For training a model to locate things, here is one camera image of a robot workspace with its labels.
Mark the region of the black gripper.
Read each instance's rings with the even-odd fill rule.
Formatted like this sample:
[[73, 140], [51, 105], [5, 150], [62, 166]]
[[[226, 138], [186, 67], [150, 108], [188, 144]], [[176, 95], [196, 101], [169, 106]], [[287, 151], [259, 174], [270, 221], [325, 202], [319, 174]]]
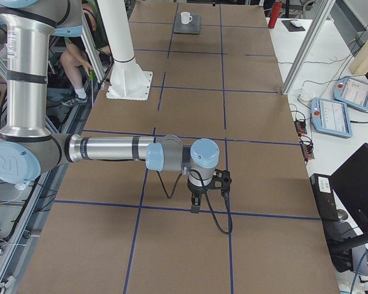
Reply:
[[187, 181], [187, 187], [191, 192], [191, 213], [199, 213], [201, 209], [202, 197], [208, 197], [207, 191], [215, 190], [217, 187], [215, 181], [200, 186], [193, 184], [190, 180]]

